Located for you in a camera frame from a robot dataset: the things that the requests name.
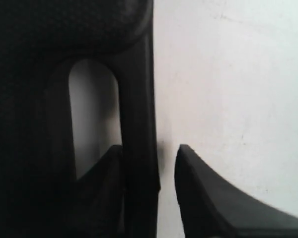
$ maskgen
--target white wall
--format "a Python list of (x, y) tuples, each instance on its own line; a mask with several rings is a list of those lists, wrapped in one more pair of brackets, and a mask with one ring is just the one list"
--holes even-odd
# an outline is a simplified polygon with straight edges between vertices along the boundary
[(156, 0), (154, 22), (158, 237), (184, 237), (173, 181), (180, 143), (298, 216), (298, 0)]

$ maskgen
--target textured fabric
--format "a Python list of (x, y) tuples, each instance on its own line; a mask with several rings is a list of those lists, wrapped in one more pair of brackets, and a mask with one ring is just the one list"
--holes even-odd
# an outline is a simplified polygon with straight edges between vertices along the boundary
[(151, 17), (150, 0), (0, 0), (0, 224), (53, 199), (50, 56), (122, 50)]

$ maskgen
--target white background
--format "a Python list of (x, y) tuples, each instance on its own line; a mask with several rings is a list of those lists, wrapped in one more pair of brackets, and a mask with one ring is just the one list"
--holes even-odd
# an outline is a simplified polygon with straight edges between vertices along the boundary
[[(298, 216), (298, 0), (156, 0), (154, 48), (158, 237), (184, 237), (173, 180), (181, 143)], [(117, 87), (106, 68), (84, 61), (70, 93), (80, 176), (120, 143)]]

